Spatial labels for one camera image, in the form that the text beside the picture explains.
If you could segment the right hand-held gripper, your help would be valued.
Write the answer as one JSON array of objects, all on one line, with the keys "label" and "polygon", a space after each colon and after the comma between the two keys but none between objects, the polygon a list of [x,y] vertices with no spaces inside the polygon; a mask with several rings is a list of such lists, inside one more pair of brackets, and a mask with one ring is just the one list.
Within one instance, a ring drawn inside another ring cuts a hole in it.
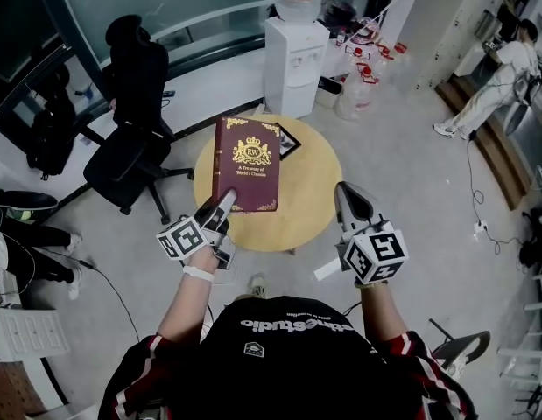
[{"label": "right hand-held gripper", "polygon": [[[391,280],[409,259],[402,232],[385,221],[379,201],[356,184],[337,183],[334,203],[345,232],[335,246],[341,270],[353,271],[356,285]],[[368,226],[356,229],[361,222]]]}]

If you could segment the burgundy gold crest book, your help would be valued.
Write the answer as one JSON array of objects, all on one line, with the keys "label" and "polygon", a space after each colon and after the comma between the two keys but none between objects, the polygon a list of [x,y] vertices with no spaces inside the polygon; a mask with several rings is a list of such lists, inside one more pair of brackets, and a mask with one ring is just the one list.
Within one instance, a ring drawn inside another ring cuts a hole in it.
[{"label": "burgundy gold crest book", "polygon": [[235,213],[278,208],[280,128],[275,123],[225,116],[215,129],[212,200],[236,191]]}]

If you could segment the person's left forearm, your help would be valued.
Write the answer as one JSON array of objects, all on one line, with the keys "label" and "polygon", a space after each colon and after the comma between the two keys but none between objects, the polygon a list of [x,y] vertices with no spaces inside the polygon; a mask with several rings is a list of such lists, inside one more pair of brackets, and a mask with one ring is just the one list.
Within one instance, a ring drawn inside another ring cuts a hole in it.
[{"label": "person's left forearm", "polygon": [[[211,247],[193,253],[188,266],[214,274],[219,264]],[[179,288],[167,310],[158,335],[175,343],[197,345],[208,310],[208,300],[213,283],[184,274]]]}]

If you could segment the round wooden table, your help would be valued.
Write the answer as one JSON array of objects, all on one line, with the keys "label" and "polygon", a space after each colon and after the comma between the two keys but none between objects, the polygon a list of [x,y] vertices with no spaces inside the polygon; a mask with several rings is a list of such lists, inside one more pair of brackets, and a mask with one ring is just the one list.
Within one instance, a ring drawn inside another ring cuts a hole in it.
[{"label": "round wooden table", "polygon": [[301,146],[281,162],[278,209],[270,213],[235,213],[228,217],[229,237],[256,252],[295,250],[324,231],[335,217],[334,189],[342,181],[334,149],[312,125],[281,115],[254,115],[278,123]]}]

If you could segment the white wristband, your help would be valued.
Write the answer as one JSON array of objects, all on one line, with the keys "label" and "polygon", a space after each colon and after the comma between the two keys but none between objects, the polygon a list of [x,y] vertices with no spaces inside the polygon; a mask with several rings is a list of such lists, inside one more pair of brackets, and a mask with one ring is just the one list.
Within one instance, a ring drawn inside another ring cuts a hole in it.
[{"label": "white wristband", "polygon": [[212,273],[206,272],[205,270],[198,269],[194,266],[184,266],[182,269],[184,274],[187,274],[191,277],[195,277],[204,281],[208,281],[212,283],[215,279],[214,275]]}]

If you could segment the white paper sheet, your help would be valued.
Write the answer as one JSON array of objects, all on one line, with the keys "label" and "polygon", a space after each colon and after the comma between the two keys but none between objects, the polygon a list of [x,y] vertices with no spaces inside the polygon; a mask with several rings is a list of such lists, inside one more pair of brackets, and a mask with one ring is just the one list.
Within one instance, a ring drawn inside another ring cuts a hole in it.
[{"label": "white paper sheet", "polygon": [[333,261],[321,266],[313,272],[317,281],[322,281],[327,277],[330,277],[335,272],[341,269],[341,261],[339,258],[335,258]]}]

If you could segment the black office chair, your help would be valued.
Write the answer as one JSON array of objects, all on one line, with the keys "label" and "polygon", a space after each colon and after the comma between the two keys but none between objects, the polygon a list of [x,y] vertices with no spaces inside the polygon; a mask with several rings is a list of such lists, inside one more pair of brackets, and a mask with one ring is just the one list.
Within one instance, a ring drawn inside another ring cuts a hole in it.
[{"label": "black office chair", "polygon": [[163,225],[170,216],[156,182],[179,175],[189,179],[194,169],[162,166],[174,134],[162,118],[162,100],[169,55],[151,41],[139,15],[113,21],[105,34],[110,63],[102,70],[113,106],[115,130],[99,145],[84,168],[89,186],[128,215],[144,191],[149,191]]}]

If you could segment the white bin black lid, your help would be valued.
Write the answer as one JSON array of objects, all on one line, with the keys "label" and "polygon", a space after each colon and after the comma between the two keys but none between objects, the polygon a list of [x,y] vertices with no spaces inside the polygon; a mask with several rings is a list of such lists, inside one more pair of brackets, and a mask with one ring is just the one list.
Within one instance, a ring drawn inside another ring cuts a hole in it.
[{"label": "white bin black lid", "polygon": [[321,76],[316,91],[315,102],[325,108],[332,109],[341,91],[342,84],[340,82]]}]

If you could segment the wooden step platform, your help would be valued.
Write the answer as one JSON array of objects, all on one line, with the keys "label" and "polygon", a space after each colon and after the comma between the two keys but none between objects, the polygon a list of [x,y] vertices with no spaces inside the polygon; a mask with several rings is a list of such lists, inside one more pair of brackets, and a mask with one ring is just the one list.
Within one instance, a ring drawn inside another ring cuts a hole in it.
[{"label": "wooden step platform", "polygon": [[[434,90],[454,113],[461,111],[475,92],[471,79],[454,74]],[[492,171],[508,208],[511,211],[517,209],[531,187],[531,176],[495,115],[491,115],[477,131],[475,144]]]}]

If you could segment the white water dispenser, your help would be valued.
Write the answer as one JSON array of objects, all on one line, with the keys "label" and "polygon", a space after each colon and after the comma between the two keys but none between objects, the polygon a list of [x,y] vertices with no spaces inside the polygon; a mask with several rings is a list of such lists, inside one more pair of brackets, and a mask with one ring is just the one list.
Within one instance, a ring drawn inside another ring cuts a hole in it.
[{"label": "white water dispenser", "polygon": [[300,118],[313,110],[329,30],[317,21],[265,21],[264,99],[276,115]]}]

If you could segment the person's black red jersey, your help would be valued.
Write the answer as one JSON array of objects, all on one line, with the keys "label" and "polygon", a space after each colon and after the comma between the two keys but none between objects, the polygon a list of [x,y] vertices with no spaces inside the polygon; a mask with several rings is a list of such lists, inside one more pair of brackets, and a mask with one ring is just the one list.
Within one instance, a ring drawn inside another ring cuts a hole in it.
[{"label": "person's black red jersey", "polygon": [[197,344],[150,336],[131,347],[98,420],[476,420],[461,385],[415,332],[370,341],[308,298],[242,299]]}]

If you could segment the grey chair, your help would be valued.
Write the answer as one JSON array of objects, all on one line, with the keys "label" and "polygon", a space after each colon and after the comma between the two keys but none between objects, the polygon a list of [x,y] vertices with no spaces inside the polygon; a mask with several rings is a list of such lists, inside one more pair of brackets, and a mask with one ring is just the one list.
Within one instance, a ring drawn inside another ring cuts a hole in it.
[{"label": "grey chair", "polygon": [[462,377],[465,367],[480,358],[489,348],[491,334],[481,331],[455,338],[432,318],[429,319],[444,336],[444,341],[432,351],[433,358],[456,381]]}]

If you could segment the white locker cabinet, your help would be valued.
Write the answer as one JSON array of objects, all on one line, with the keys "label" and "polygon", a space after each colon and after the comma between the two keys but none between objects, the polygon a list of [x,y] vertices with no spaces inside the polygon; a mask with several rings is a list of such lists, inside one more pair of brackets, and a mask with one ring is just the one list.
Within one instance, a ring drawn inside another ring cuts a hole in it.
[{"label": "white locker cabinet", "polygon": [[423,64],[415,88],[436,88],[447,81],[477,41],[475,31],[485,14],[496,15],[503,0],[433,0],[421,18],[420,38],[428,44],[417,50]]}]

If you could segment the white drawer cabinet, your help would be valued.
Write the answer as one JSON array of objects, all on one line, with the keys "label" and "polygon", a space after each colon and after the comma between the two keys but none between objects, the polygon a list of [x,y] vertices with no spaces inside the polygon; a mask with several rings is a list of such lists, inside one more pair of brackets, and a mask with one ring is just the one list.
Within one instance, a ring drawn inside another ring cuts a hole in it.
[{"label": "white drawer cabinet", "polygon": [[55,310],[26,310],[15,278],[0,272],[0,362],[27,361],[70,351]]}]

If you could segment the black picture frame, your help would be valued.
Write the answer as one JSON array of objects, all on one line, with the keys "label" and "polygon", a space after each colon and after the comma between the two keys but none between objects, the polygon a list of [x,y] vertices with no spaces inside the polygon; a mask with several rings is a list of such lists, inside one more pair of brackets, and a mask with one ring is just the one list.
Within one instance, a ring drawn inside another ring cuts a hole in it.
[{"label": "black picture frame", "polygon": [[279,155],[280,160],[283,161],[301,146],[301,142],[278,122],[276,123],[276,125],[279,127],[280,131]]}]

